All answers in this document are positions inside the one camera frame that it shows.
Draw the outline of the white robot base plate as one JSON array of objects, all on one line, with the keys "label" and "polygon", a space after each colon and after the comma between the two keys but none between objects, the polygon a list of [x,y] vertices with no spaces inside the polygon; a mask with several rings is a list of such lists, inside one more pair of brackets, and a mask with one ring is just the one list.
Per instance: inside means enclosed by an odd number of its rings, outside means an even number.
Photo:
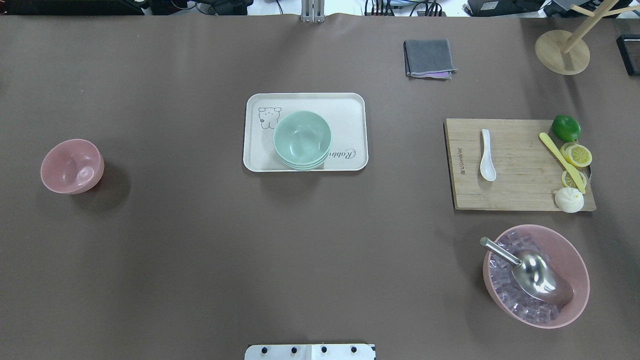
[{"label": "white robot base plate", "polygon": [[375,360],[374,344],[254,344],[247,347],[245,360]]}]

